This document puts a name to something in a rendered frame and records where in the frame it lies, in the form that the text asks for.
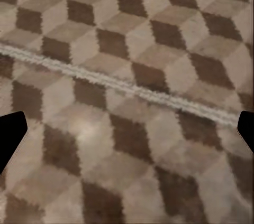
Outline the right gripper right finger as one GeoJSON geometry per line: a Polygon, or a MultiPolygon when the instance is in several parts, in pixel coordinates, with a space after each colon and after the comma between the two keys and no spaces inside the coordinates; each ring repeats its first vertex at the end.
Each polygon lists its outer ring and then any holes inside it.
{"type": "Polygon", "coordinates": [[[242,111],[237,129],[254,152],[254,113],[242,111]]]}

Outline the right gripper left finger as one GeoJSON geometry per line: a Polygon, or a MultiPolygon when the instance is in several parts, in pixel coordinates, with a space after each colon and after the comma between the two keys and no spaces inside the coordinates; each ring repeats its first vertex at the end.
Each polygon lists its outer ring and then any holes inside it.
{"type": "Polygon", "coordinates": [[[23,111],[0,117],[0,174],[28,130],[23,111]]]}

